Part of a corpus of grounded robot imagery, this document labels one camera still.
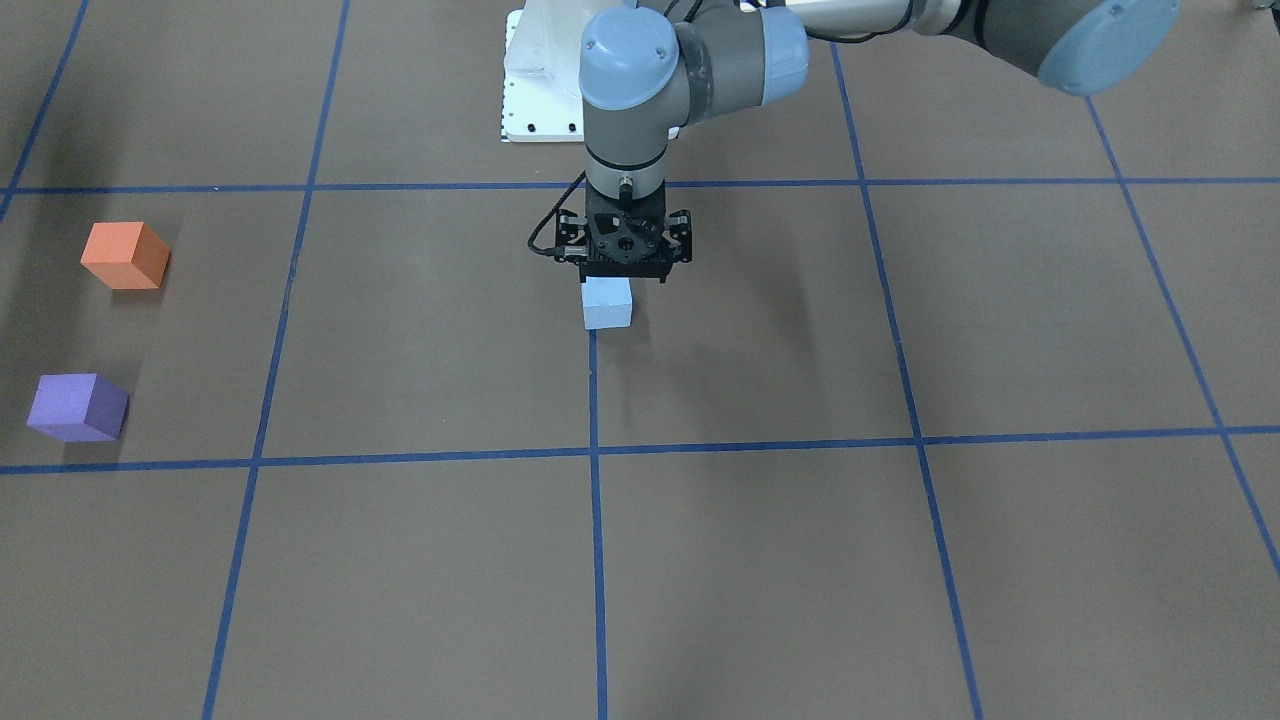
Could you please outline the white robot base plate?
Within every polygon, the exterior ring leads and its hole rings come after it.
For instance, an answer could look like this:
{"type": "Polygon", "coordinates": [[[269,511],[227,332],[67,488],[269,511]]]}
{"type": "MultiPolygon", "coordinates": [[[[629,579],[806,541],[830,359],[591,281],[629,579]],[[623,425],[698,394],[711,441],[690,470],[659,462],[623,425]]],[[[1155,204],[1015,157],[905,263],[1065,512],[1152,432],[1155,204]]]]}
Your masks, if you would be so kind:
{"type": "Polygon", "coordinates": [[[580,143],[579,42],[594,1],[526,1],[506,17],[500,140],[580,143]]]}

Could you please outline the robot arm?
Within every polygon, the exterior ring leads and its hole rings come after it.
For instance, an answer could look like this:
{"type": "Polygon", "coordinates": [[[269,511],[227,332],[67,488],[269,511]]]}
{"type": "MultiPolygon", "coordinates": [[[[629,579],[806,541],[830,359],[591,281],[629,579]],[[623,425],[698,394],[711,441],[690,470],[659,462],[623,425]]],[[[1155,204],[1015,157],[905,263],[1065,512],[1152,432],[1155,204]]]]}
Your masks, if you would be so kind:
{"type": "Polygon", "coordinates": [[[669,132],[795,95],[814,41],[902,31],[969,42],[1073,96],[1101,94],[1166,40],[1176,1],[626,1],[579,44],[585,209],[557,204],[539,256],[581,279],[664,281],[692,260],[692,219],[666,205],[669,132]]]}

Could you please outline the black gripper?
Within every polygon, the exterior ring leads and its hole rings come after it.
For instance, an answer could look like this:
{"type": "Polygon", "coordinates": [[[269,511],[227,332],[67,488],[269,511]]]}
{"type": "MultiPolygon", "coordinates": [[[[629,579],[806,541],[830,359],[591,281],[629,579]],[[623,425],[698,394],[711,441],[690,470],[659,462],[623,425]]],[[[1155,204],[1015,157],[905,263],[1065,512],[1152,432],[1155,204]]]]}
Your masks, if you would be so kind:
{"type": "Polygon", "coordinates": [[[680,263],[692,260],[692,215],[666,213],[663,196],[630,204],[588,197],[586,213],[556,211],[556,260],[593,278],[657,279],[664,283],[680,263]]]}

